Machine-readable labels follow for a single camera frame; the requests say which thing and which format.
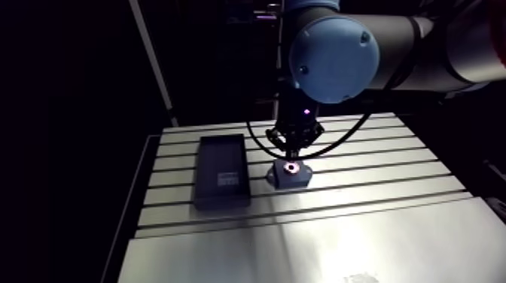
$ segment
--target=cable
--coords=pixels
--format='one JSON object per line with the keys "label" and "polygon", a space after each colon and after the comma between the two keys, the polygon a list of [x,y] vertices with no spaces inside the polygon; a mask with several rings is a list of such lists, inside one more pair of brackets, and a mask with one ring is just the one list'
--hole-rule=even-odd
{"label": "cable", "polygon": [[[437,31],[437,28],[439,28],[441,30],[446,28],[448,24],[450,24],[461,12],[463,12],[463,10],[465,10],[474,1],[476,1],[476,0],[464,0],[460,5],[458,5],[457,7],[455,7],[452,10],[452,13],[446,15],[440,21],[441,24],[438,26],[435,26],[430,33],[432,34],[432,33],[434,33],[434,31]],[[392,90],[392,88],[395,87],[396,83],[398,82],[398,79],[400,77],[402,77],[402,75],[406,71],[411,70],[414,62],[416,61],[416,56],[418,55],[418,52],[420,52],[420,50],[422,49],[422,46],[425,43],[425,39],[426,39],[426,37],[422,39],[422,42],[420,44],[413,46],[410,53],[403,59],[401,64],[395,70],[394,74],[390,77],[390,79],[385,84],[385,87],[383,87],[383,92]],[[249,119],[246,120],[246,127],[248,128],[249,135],[251,136],[251,138],[253,138],[253,141],[258,145],[258,147],[260,149],[265,151],[271,157],[275,157],[277,159],[287,160],[287,161],[307,160],[307,159],[311,159],[314,157],[318,157],[322,154],[326,154],[328,151],[331,151],[331,150],[335,149],[336,147],[338,147],[339,145],[341,145],[342,143],[344,143],[350,136],[352,136],[358,129],[360,129],[360,127],[365,123],[365,121],[367,119],[369,119],[369,117],[373,113],[373,107],[374,107],[375,103],[377,103],[377,101],[375,101],[371,105],[369,111],[366,111],[366,113],[360,118],[360,120],[358,120],[358,122],[346,134],[344,134],[341,138],[339,138],[337,141],[335,141],[331,145],[327,146],[326,148],[321,149],[320,151],[316,151],[312,154],[307,154],[307,155],[299,156],[299,157],[287,158],[282,155],[273,153],[271,150],[269,150],[263,144],[261,144],[260,141],[258,141],[258,138],[255,136],[255,134],[253,133],[253,130],[251,129],[251,124],[250,124]]]}

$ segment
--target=small black object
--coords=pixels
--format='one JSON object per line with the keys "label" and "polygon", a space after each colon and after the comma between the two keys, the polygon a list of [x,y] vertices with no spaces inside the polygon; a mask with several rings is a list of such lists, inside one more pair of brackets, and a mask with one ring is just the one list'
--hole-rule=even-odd
{"label": "small black object", "polygon": [[246,207],[250,203],[243,135],[200,138],[194,205],[198,210]]}
{"label": "small black object", "polygon": [[267,173],[267,180],[279,190],[307,187],[312,177],[311,168],[302,161],[295,161],[293,163],[299,166],[299,171],[291,174],[285,169],[286,163],[284,160],[274,160],[273,167]]}

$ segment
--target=dark background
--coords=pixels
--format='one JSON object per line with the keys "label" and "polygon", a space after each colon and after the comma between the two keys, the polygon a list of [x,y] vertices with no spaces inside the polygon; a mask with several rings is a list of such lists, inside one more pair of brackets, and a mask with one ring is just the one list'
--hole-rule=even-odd
{"label": "dark background", "polygon": [[[149,15],[157,55],[169,66],[163,72],[181,124],[241,121],[249,99],[272,98],[271,26],[223,27],[222,2],[139,3]],[[364,0],[344,1],[342,8],[412,14],[417,5]],[[34,227],[49,232],[51,281],[98,282],[146,136],[169,126],[169,117],[127,0],[65,2],[55,11],[59,16],[50,20],[51,28],[61,47],[36,56],[61,56],[62,72],[53,78],[47,101],[35,105],[47,107],[48,135],[34,130],[37,142],[46,137],[49,145],[50,229],[45,222]],[[41,33],[39,39],[47,37]],[[488,159],[506,172],[504,90],[504,83],[491,84],[455,99],[396,93],[378,111],[399,114],[473,193],[504,197],[504,184],[483,165]],[[375,94],[323,108],[322,115],[359,114]],[[264,103],[255,106],[253,118],[271,114],[272,105]],[[40,193],[31,196],[34,202],[46,200]]]}

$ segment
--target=aluminum extrusion table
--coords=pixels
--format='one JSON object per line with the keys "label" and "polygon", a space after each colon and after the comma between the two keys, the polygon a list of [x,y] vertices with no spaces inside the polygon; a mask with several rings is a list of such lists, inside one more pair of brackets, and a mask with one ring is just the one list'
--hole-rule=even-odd
{"label": "aluminum extrusion table", "polygon": [[[319,118],[326,132],[302,154],[359,117]],[[252,124],[266,145],[273,123]],[[245,136],[251,205],[198,212],[199,139],[233,133]],[[506,282],[506,226],[394,114],[307,160],[308,188],[275,190],[271,163],[244,123],[164,129],[119,282]]]}

